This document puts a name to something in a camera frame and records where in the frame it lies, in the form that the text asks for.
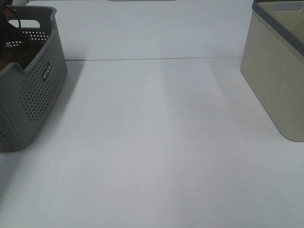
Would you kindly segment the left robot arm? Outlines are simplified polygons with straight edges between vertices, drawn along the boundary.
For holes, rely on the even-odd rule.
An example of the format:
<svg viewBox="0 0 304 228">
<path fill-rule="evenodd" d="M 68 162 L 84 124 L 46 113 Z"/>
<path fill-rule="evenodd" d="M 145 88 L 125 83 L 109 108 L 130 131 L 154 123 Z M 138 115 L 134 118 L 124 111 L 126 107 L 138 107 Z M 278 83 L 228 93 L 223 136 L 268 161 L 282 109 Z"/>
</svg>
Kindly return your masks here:
<svg viewBox="0 0 304 228">
<path fill-rule="evenodd" d="M 18 27 L 9 23 L 8 15 L 13 16 L 18 21 Z M 12 0 L 0 1 L 0 56 L 8 42 L 24 41 L 24 34 L 21 32 L 21 21 L 13 6 Z"/>
</svg>

